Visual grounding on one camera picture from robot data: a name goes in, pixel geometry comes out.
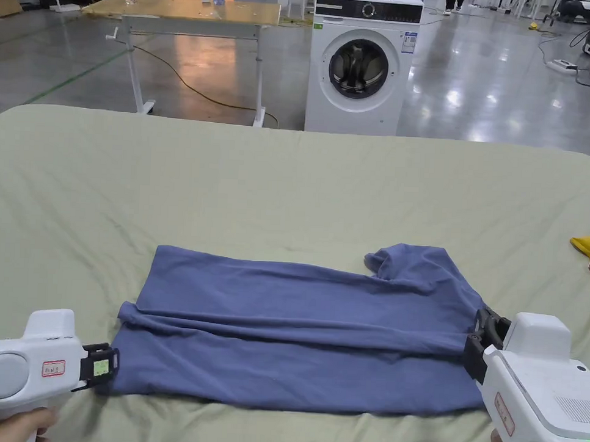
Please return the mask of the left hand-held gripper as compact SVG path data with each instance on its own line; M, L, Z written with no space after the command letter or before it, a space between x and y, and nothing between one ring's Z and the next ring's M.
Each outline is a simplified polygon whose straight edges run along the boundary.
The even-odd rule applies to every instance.
M119 350L76 336L69 309L33 312L21 338L0 339L0 420L54 407L79 389L108 384L118 373Z

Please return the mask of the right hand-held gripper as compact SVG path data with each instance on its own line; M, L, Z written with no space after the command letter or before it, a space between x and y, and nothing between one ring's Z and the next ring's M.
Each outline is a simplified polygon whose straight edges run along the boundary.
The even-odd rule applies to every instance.
M503 442L590 442L590 368L571 346L555 316L477 311L464 366Z

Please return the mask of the person's left hand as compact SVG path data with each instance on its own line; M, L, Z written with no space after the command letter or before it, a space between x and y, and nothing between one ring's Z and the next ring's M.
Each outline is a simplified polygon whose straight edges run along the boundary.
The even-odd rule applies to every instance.
M28 442L30 437L35 437L35 442L48 442L44 435L56 419L56 414L47 408L17 413L0 420L0 442Z

